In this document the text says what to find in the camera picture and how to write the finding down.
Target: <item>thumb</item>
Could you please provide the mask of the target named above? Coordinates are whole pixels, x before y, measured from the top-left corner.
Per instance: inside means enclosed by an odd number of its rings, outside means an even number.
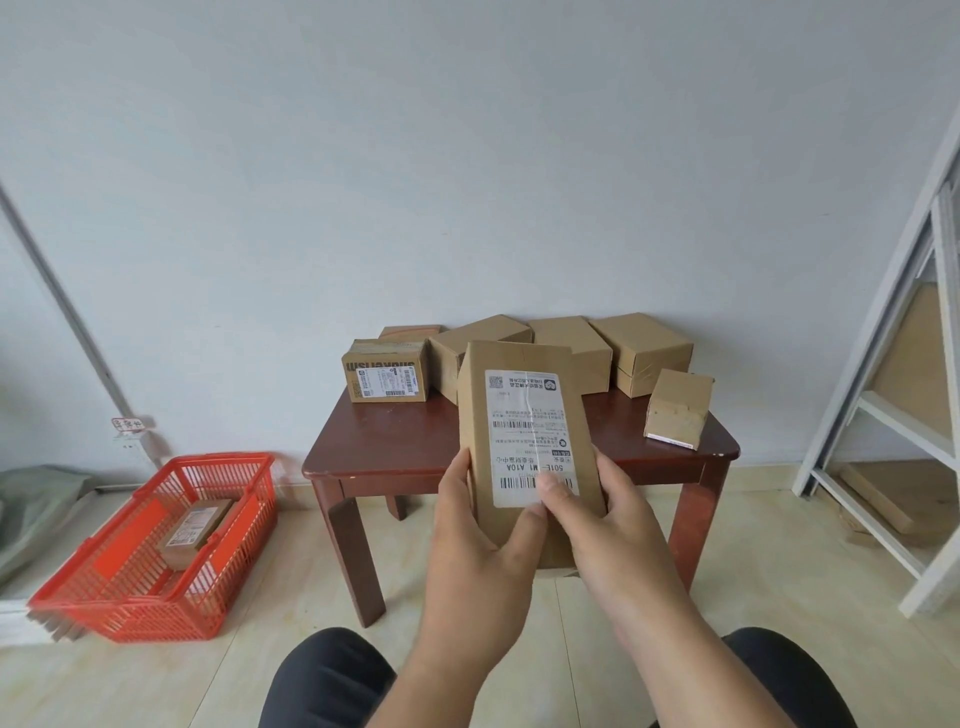
[[[535,503],[523,509],[516,519],[510,539],[500,548],[500,558],[518,575],[533,578],[546,540],[546,509]]]
[[[590,513],[583,502],[553,473],[537,475],[537,495],[564,527],[570,539],[577,538],[597,521],[597,517]]]

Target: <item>shelf frame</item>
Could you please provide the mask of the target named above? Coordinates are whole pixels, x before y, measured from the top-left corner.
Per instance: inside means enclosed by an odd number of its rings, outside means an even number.
[[[825,488],[917,579],[900,603],[900,611],[908,618],[935,611],[960,588],[960,527],[925,565],[890,527],[828,474],[827,465],[853,416],[864,412],[960,473],[960,245],[953,220],[953,185],[949,178],[951,169],[960,163],[956,157],[958,146],[960,107],[954,113],[934,168],[793,486],[794,493],[800,497],[811,496],[818,487]],[[950,437],[903,412],[877,392],[866,389],[900,327],[931,258],[936,271],[947,365]]]

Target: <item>brown cardboard box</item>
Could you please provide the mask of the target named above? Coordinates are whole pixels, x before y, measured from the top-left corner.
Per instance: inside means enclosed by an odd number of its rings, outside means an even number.
[[[923,283],[917,289],[870,389],[948,440],[952,438],[936,283]]]
[[[193,503],[160,542],[160,558],[174,571],[188,569],[231,505],[229,499]]]
[[[357,339],[343,362],[350,401],[426,401],[425,341]]]
[[[937,460],[849,463],[840,477],[905,535],[947,535],[960,523],[956,474]]]
[[[690,449],[700,447],[712,391],[712,376],[660,370],[643,436]]]
[[[575,484],[598,516],[607,512],[569,348],[472,341],[460,370],[459,397],[460,444],[470,448],[474,511],[497,546],[507,543],[523,507],[539,500],[534,489],[539,469]],[[550,517],[539,568],[573,566],[570,541]]]
[[[613,349],[587,323],[583,316],[528,321],[534,330],[534,343],[570,347],[577,388],[582,395],[610,389],[610,366]]]
[[[457,403],[457,373],[471,341],[518,341],[530,343],[533,330],[508,316],[491,316],[464,327],[452,328],[430,337],[430,375],[433,386]]]
[[[595,319],[590,325],[613,348],[613,375],[627,397],[654,391],[661,369],[685,372],[693,356],[693,342],[642,313]]]
[[[377,337],[380,341],[426,341],[435,333],[444,330],[440,324],[423,324],[410,327],[384,327]]]

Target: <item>barcode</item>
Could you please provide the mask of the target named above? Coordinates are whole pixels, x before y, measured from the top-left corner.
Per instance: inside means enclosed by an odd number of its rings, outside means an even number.
[[[573,487],[573,481],[565,477],[564,483],[567,488]],[[501,477],[500,487],[513,490],[514,488],[536,488],[537,479],[531,475],[515,475],[514,477]]]
[[[517,477],[501,477],[500,478],[500,487],[501,488],[536,488],[537,479],[534,477],[526,476],[517,476]]]

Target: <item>knee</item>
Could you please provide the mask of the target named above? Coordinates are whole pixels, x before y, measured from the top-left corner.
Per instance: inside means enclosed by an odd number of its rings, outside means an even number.
[[[806,657],[804,650],[780,632],[765,627],[741,627],[731,632],[723,641],[741,658],[762,653],[764,655],[792,655]]]
[[[366,644],[366,641],[356,632],[346,627],[327,627],[319,632],[314,632],[303,642],[298,644],[290,653],[290,656],[310,655],[315,658],[337,654],[345,648],[350,648],[358,644]]]

